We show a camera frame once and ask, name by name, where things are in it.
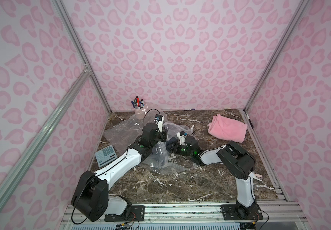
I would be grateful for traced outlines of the clear plastic vacuum bag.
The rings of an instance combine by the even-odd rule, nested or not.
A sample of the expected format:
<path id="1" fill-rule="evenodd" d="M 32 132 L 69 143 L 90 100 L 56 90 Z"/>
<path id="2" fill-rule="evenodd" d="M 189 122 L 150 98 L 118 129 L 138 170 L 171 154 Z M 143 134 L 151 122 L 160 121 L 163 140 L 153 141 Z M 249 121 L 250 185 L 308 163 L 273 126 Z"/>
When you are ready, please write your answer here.
<path id="1" fill-rule="evenodd" d="M 180 151 L 177 133 L 191 134 L 193 129 L 167 120 L 165 112 L 152 110 L 131 115 L 104 131 L 104 137 L 118 156 L 129 154 L 131 146 L 139 148 L 142 167 L 158 174 L 180 173 L 196 165 Z"/>

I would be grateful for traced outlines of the pink fluffy blanket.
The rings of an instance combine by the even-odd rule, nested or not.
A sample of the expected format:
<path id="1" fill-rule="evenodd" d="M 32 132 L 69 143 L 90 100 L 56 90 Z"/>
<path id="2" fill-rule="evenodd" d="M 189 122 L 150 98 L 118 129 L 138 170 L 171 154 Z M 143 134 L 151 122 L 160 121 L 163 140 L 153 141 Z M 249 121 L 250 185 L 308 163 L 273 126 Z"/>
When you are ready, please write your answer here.
<path id="1" fill-rule="evenodd" d="M 208 124 L 208 133 L 221 140 L 242 143 L 245 140 L 246 132 L 246 124 L 220 114 L 213 116 L 212 122 Z"/>

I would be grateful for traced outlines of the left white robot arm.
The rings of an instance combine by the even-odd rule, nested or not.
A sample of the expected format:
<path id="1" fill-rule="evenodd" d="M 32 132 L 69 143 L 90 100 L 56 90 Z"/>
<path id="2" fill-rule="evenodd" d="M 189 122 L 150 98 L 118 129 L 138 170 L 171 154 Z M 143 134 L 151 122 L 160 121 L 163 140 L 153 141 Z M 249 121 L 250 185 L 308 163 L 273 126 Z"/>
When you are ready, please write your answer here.
<path id="1" fill-rule="evenodd" d="M 163 129 L 162 121 L 147 123 L 142 134 L 120 157 L 100 170 L 84 172 L 71 200 L 74 210 L 92 222 L 103 215 L 128 218 L 131 214 L 131 202 L 121 196 L 111 196 L 109 191 L 130 169 L 149 157 L 157 143 L 166 142 L 166 137 L 167 131 Z"/>

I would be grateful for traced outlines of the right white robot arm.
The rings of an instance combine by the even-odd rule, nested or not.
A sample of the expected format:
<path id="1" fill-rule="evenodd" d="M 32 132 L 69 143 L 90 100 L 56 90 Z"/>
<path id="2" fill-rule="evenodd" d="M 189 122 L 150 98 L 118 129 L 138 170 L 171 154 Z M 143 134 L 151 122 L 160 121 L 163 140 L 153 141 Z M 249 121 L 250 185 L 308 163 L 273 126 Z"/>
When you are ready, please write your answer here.
<path id="1" fill-rule="evenodd" d="M 259 211 L 256 202 L 253 180 L 256 160 L 248 151 L 234 141 L 208 150 L 202 150 L 198 141 L 193 137 L 172 137 L 166 142 L 166 149 L 191 160 L 196 165 L 205 166 L 222 163 L 235 177 L 237 200 L 235 211 L 239 218 L 247 219 Z"/>

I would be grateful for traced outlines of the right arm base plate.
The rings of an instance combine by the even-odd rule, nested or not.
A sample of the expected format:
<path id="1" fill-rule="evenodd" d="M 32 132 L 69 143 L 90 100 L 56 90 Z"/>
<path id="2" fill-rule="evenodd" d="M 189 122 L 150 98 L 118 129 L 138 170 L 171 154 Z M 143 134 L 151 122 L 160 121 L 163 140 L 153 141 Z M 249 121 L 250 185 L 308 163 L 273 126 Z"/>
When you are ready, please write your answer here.
<path id="1" fill-rule="evenodd" d="M 220 212 L 222 213 L 224 220 L 248 220 L 257 222 L 264 219 L 262 210 L 256 203 L 253 203 L 248 208 L 241 204 L 221 205 Z"/>

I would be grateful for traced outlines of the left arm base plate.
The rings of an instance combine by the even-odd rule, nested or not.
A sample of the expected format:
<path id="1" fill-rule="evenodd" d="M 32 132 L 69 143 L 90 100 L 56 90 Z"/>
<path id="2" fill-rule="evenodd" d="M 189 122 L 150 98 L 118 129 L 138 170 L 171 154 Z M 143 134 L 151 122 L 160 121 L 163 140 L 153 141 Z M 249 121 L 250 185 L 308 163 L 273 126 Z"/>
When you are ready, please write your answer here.
<path id="1" fill-rule="evenodd" d="M 145 206 L 134 205 L 127 207 L 124 212 L 120 215 L 107 214 L 105 215 L 105 222 L 119 222 L 119 221 L 130 221 L 135 219 L 136 221 L 144 221 Z"/>

